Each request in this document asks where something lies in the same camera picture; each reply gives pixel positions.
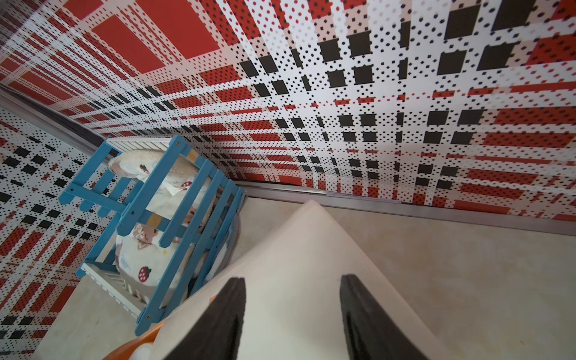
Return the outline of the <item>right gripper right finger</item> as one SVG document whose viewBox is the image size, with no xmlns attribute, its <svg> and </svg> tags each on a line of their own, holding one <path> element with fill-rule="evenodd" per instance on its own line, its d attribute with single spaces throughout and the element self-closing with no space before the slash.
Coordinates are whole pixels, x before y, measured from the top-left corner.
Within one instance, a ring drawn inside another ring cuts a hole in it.
<svg viewBox="0 0 576 360">
<path fill-rule="evenodd" d="M 343 331 L 350 359 L 426 359 L 354 274 L 340 279 Z"/>
</svg>

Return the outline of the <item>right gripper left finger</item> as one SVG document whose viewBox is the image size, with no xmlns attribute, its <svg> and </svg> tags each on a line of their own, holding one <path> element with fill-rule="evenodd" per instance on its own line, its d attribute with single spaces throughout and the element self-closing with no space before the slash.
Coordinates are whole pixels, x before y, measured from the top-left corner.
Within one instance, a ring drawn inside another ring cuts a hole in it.
<svg viewBox="0 0 576 360">
<path fill-rule="evenodd" d="M 246 306 L 246 284 L 231 277 L 167 359 L 236 359 Z"/>
</svg>

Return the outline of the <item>round cabinet with coloured drawers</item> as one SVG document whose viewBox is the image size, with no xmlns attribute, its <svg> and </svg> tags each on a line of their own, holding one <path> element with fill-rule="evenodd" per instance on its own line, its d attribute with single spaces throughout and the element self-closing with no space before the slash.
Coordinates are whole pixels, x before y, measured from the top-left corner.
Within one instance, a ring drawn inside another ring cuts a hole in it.
<svg viewBox="0 0 576 360">
<path fill-rule="evenodd" d="M 343 275 L 356 275 L 426 359 L 449 354 L 385 275 L 317 202 L 308 201 L 255 248 L 214 277 L 151 331 L 121 345 L 129 359 L 152 343 L 167 359 L 230 278 L 244 278 L 246 306 L 236 359 L 351 359 L 341 312 Z"/>
</svg>

